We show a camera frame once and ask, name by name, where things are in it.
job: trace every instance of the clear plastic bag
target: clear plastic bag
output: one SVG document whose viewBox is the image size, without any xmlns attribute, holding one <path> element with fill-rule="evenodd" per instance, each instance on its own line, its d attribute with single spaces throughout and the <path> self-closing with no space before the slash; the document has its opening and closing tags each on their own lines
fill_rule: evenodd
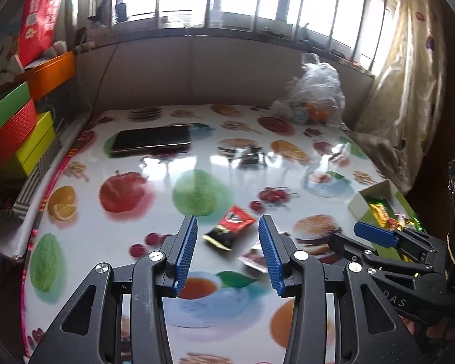
<svg viewBox="0 0 455 364">
<path fill-rule="evenodd" d="M 321 63 L 318 55 L 302 55 L 300 78 L 294 78 L 287 86 L 288 94 L 272 105 L 272 113 L 296 123 L 324 123 L 344 127 L 342 113 L 345 97 L 337 70 L 329 63 Z"/>
</svg>

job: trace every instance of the black smartphone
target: black smartphone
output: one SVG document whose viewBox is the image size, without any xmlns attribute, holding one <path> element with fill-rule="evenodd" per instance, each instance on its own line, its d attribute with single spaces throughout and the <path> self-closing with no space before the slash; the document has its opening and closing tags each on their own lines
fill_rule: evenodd
<svg viewBox="0 0 455 364">
<path fill-rule="evenodd" d="M 188 125 L 150 127 L 120 131 L 110 151 L 111 156 L 136 153 L 186 152 L 190 146 Z"/>
</svg>

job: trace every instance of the fruit-patterned tablecloth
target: fruit-patterned tablecloth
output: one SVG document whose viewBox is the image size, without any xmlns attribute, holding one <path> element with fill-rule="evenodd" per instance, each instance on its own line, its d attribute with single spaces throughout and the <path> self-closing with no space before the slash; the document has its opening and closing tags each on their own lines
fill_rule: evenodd
<svg viewBox="0 0 455 364">
<path fill-rule="evenodd" d="M 108 156 L 119 131 L 176 123 L 190 125 L 189 153 Z M 189 289 L 164 300 L 174 363 L 281 363 L 293 301 L 279 298 L 267 274 L 238 259 L 257 241 L 258 224 L 241 234 L 232 252 L 214 248 L 202 235 L 236 204 L 257 218 L 272 215 L 278 230 L 299 247 L 335 262 L 326 238 L 335 231 L 354 238 L 356 220 L 347 203 L 355 191 L 382 179 L 343 131 L 296 126 L 259 107 L 107 111 L 88 124 L 68 153 L 32 232 L 22 294 L 26 356 L 96 264 L 135 262 L 194 214 L 199 232 Z M 327 300 L 330 363 L 335 331 L 332 296 Z M 129 306 L 125 296 L 125 361 Z"/>
</svg>

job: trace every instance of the red paper bag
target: red paper bag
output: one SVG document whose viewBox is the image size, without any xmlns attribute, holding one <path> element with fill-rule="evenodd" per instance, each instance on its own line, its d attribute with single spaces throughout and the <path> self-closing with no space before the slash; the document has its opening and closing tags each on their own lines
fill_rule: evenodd
<svg viewBox="0 0 455 364">
<path fill-rule="evenodd" d="M 60 4 L 61 0 L 25 0 L 18 42 L 22 67 L 52 46 Z"/>
</svg>

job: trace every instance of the black cord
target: black cord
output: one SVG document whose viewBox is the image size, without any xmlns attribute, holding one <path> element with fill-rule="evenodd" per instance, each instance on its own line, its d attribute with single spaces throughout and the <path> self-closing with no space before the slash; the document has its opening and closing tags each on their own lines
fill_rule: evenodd
<svg viewBox="0 0 455 364">
<path fill-rule="evenodd" d="M 101 90 L 101 85 L 103 84 L 103 79 L 105 78 L 105 75 L 106 75 L 106 72 L 108 70 L 108 67 L 110 66 L 111 60 L 113 60 L 113 56 L 115 55 L 116 50 L 118 49 L 119 45 L 120 45 L 120 43 L 117 42 L 115 47 L 114 47 L 113 52 L 111 53 L 110 59 L 106 63 L 105 70 L 103 71 L 103 75 L 101 76 L 101 79 L 99 80 L 98 90 L 96 91 L 96 97 L 95 97 L 95 100 L 93 101 L 93 107 L 92 107 L 91 113 L 93 113 L 95 108 L 96 108 L 96 104 L 98 102 L 98 97 L 99 97 L 99 92 Z"/>
</svg>

